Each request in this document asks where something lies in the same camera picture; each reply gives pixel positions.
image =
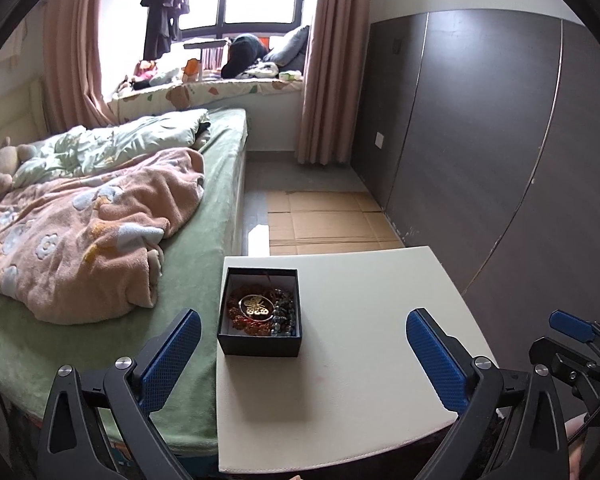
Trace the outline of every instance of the blue gripper pad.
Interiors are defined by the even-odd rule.
[[[556,310],[551,314],[549,326],[581,343],[591,343],[595,339],[590,323],[561,310]]]
[[[461,415],[469,406],[466,375],[416,310],[407,316],[407,340],[442,405]]]
[[[198,346],[201,334],[200,316],[191,311],[142,376],[142,396],[138,405],[147,415],[161,410],[167,402],[171,390]]]

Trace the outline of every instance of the black box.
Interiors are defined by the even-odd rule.
[[[253,336],[233,327],[227,313],[227,300],[242,285],[265,285],[289,291],[296,306],[296,330],[293,336]],[[229,267],[222,291],[218,320],[218,341],[225,355],[258,357],[298,357],[302,343],[300,291],[295,269],[239,269]]]

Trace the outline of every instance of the gray wood panel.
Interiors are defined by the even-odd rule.
[[[426,21],[418,14],[371,26],[351,166],[383,208],[413,107]],[[381,150],[377,132],[384,135]]]
[[[386,209],[463,290],[506,229],[554,100],[560,20],[511,10],[429,14],[411,124]]]
[[[564,22],[554,119],[534,182],[465,300],[500,365],[528,348],[557,308],[600,321],[600,47]],[[576,401],[562,397],[568,415]]]

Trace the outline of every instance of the stuffed animal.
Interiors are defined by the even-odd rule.
[[[11,190],[13,175],[20,165],[36,154],[31,144],[11,146],[11,139],[6,137],[0,148],[0,197]]]

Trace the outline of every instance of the panel seam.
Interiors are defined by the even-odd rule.
[[[551,129],[551,124],[552,124],[552,122],[554,120],[555,104],[558,101],[558,90],[560,89],[560,79],[562,77],[562,56],[563,56],[563,53],[564,53],[564,20],[560,20],[560,57],[558,59],[558,73],[557,73],[557,77],[556,77],[556,81],[555,81],[554,101],[551,104],[551,112],[549,113],[549,120],[547,121],[547,124],[546,124],[546,130],[544,131],[544,137],[542,138],[542,144],[540,144],[540,149],[538,151],[538,156],[536,156],[536,162],[535,162],[535,164],[533,166],[533,169],[531,170],[531,175],[529,176],[529,180],[526,183],[525,190],[522,193],[522,198],[520,199],[520,201],[518,202],[518,205],[516,206],[516,208],[513,211],[513,216],[511,217],[511,220],[509,220],[509,223],[504,228],[504,231],[502,232],[502,234],[500,235],[500,237],[496,240],[496,243],[494,243],[493,247],[491,248],[491,251],[489,251],[488,256],[485,258],[485,260],[483,261],[483,263],[480,266],[480,268],[474,274],[474,276],[472,277],[471,281],[468,283],[468,285],[461,292],[461,296],[464,296],[467,293],[467,291],[469,290],[469,287],[474,284],[475,280],[478,278],[478,276],[480,275],[480,273],[482,272],[482,270],[484,269],[484,267],[486,266],[486,264],[488,263],[488,261],[493,256],[493,253],[495,252],[495,250],[500,245],[500,242],[504,238],[504,235],[507,234],[507,231],[509,230],[509,228],[513,224],[513,221],[515,220],[518,212],[520,211],[520,208],[522,207],[523,202],[525,201],[526,194],[528,193],[529,189],[531,188],[531,185],[534,183],[534,180],[536,178],[536,170],[538,169],[538,165],[540,164],[540,159],[542,158],[542,154],[544,153],[544,147],[545,147],[546,141],[547,141],[547,139],[549,137],[549,130]]]
[[[427,12],[427,19],[424,23],[424,35],[422,37],[422,51],[420,52],[420,65],[418,66],[418,75],[416,76],[416,88],[413,91],[413,102],[411,103],[411,111],[409,112],[409,120],[407,121],[407,128],[404,133],[404,140],[402,141],[402,146],[400,147],[400,159],[402,158],[402,154],[404,153],[404,145],[407,142],[407,136],[409,135],[409,126],[411,126],[411,118],[413,117],[413,109],[416,107],[416,97],[418,95],[418,85],[420,83],[420,73],[422,72],[422,59],[424,58],[424,46],[427,44],[427,31],[429,30],[429,13]],[[391,200],[391,195],[394,193],[395,180],[398,177],[398,170],[400,170],[400,159],[398,160],[398,164],[395,167],[394,178],[391,182],[391,189],[389,190],[389,195],[386,198],[386,205],[382,208],[385,212]]]

